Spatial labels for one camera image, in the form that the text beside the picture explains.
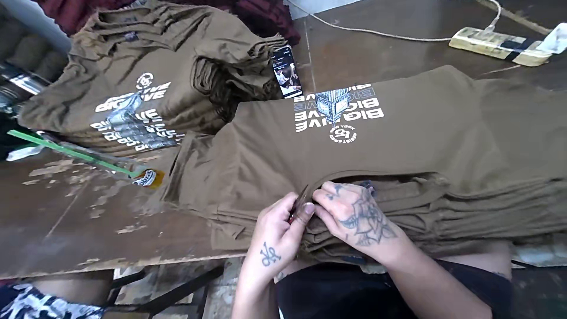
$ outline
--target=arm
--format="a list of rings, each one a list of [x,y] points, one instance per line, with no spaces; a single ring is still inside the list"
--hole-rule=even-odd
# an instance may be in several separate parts
[[[390,222],[370,191],[325,182],[313,198],[329,231],[384,265],[414,313],[426,318],[492,318],[492,311]]]
[[[296,194],[289,193],[260,212],[238,277],[232,319],[280,317],[273,278],[295,258],[305,225],[315,210],[312,203],[307,203],[288,224],[296,198]]]

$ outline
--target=white cord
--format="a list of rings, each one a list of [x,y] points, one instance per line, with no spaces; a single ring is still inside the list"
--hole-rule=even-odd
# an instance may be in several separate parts
[[[440,39],[423,39],[420,37],[410,37],[410,36],[403,36],[403,35],[393,35],[393,34],[389,34],[389,33],[384,33],[384,32],[379,32],[379,31],[374,31],[374,30],[367,30],[367,29],[357,29],[357,28],[345,28],[345,27],[341,27],[341,26],[336,26],[334,24],[330,24],[327,21],[321,19],[320,17],[309,13],[307,10],[305,10],[304,8],[300,7],[300,5],[296,4],[295,2],[293,2],[292,0],[287,0],[289,3],[291,3],[293,6],[297,7],[298,9],[300,9],[301,11],[305,12],[306,14],[312,16],[313,18],[323,22],[324,24],[331,26],[333,28],[337,28],[337,29],[342,29],[342,30],[347,30],[347,31],[361,31],[361,32],[368,32],[368,33],[374,33],[377,35],[381,35],[381,36],[387,36],[387,37],[395,37],[397,39],[403,39],[403,40],[410,40],[410,41],[423,41],[423,42],[442,42],[442,41],[449,41],[451,40],[450,37],[443,37]],[[487,31],[493,31],[494,30],[494,26],[496,25],[496,21],[498,21],[498,18],[500,18],[500,12],[502,11],[502,7],[500,6],[500,3],[498,3],[498,1],[496,0],[489,0],[491,2],[493,2],[494,4],[496,4],[496,6],[498,7],[498,13],[496,14],[496,17],[494,18],[494,20],[492,20],[491,24],[488,25],[486,27],[485,30]]]

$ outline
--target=table surface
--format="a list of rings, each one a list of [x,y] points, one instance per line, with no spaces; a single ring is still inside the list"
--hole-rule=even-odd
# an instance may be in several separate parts
[[[502,1],[546,28],[567,18],[567,3]],[[414,37],[450,37],[465,26],[484,28],[494,11],[475,1],[363,0],[318,14],[345,27]],[[566,54],[528,68],[447,43],[417,43],[328,27],[312,17],[295,20],[293,48],[305,93],[407,77],[450,64],[473,78],[517,79],[548,89],[567,88]],[[543,39],[502,17],[496,31]],[[167,170],[176,149],[140,160]],[[157,193],[117,181],[49,150],[0,163],[0,278],[157,265],[243,255],[212,250],[206,221],[159,204]]]

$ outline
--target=tattooed hand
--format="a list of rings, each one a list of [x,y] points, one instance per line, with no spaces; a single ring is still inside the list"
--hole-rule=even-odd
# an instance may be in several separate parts
[[[370,191],[362,186],[325,182],[313,193],[313,199],[321,204],[315,212],[331,234],[379,262],[385,247],[400,242],[393,241],[394,238],[404,237],[403,242],[409,242],[405,233],[378,208]]]
[[[307,203],[288,224],[296,198],[297,194],[289,193],[260,212],[240,274],[248,284],[267,284],[295,258],[305,225],[315,211],[315,205]]]

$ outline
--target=smartphone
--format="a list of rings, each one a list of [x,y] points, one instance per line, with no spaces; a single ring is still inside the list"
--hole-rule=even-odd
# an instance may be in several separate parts
[[[284,99],[303,94],[289,45],[274,51],[272,66],[274,67],[274,73],[280,84]]]

